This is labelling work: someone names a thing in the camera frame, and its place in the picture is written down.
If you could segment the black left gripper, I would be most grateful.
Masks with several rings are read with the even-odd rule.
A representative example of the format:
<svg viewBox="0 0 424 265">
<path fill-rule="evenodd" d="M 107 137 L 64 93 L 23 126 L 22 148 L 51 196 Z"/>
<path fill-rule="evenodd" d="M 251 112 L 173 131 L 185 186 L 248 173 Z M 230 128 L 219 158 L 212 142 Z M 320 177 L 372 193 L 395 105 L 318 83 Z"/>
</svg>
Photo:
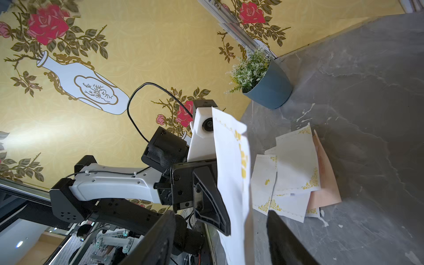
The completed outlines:
<svg viewBox="0 0 424 265">
<path fill-rule="evenodd" d="M 216 159 L 176 163 L 153 185 L 160 203 L 174 212 L 193 206 L 195 218 L 231 235 L 231 221 L 218 190 Z"/>
</svg>

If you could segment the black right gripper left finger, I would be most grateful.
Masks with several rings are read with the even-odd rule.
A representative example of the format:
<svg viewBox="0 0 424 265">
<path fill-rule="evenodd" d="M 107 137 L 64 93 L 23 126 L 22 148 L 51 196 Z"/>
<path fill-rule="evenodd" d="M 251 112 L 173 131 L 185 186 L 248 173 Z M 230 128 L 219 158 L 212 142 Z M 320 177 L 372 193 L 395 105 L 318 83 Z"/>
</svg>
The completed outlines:
<svg viewBox="0 0 424 265">
<path fill-rule="evenodd" d="M 176 215 L 167 211 L 119 265 L 167 265 L 171 259 Z"/>
</svg>

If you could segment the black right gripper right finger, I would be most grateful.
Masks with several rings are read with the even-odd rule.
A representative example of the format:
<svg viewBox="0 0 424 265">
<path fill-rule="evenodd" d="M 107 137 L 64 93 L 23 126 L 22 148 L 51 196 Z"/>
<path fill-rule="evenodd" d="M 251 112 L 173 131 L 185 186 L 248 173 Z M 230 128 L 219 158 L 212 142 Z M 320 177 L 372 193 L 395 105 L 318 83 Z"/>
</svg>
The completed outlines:
<svg viewBox="0 0 424 265">
<path fill-rule="evenodd" d="M 268 212 L 266 225 L 273 265 L 319 264 L 275 211 Z"/>
</svg>

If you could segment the pink stationery sheet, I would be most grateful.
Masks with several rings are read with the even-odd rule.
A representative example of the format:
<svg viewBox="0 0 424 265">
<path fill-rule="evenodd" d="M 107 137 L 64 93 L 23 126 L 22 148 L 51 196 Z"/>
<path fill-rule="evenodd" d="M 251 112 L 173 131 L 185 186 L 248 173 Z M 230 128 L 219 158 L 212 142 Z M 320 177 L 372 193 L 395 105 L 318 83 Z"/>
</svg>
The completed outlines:
<svg viewBox="0 0 424 265">
<path fill-rule="evenodd" d="M 314 130 L 314 136 L 312 139 L 318 156 L 321 189 L 311 192 L 307 210 L 318 209 L 342 202 L 331 162 L 324 150 L 316 130 Z"/>
</svg>

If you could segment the white yellow-flowered stationery sheet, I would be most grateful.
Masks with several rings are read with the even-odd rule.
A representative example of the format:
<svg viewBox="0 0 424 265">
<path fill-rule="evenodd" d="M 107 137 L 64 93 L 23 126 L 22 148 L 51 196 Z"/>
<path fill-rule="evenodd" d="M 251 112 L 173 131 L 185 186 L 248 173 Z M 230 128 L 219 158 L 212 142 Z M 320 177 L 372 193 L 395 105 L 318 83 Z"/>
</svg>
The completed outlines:
<svg viewBox="0 0 424 265">
<path fill-rule="evenodd" d="M 306 211 L 305 216 L 309 218 L 320 218 L 321 217 L 320 208 L 308 209 Z"/>
</svg>

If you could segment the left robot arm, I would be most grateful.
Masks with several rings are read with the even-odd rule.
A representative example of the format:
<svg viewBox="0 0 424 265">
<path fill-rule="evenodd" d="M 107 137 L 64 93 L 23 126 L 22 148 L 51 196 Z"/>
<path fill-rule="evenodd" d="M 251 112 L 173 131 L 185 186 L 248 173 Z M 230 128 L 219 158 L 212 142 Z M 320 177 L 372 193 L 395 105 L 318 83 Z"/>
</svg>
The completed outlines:
<svg viewBox="0 0 424 265">
<path fill-rule="evenodd" d="M 142 156 L 147 168 L 99 165 L 84 156 L 75 171 L 50 190 L 53 214 L 68 223 L 101 221 L 147 235 L 163 227 L 161 214 L 138 208 L 133 200 L 171 206 L 174 212 L 192 208 L 194 217 L 231 234 L 231 222 L 218 190 L 213 122 L 196 130 L 192 142 L 158 128 Z"/>
</svg>

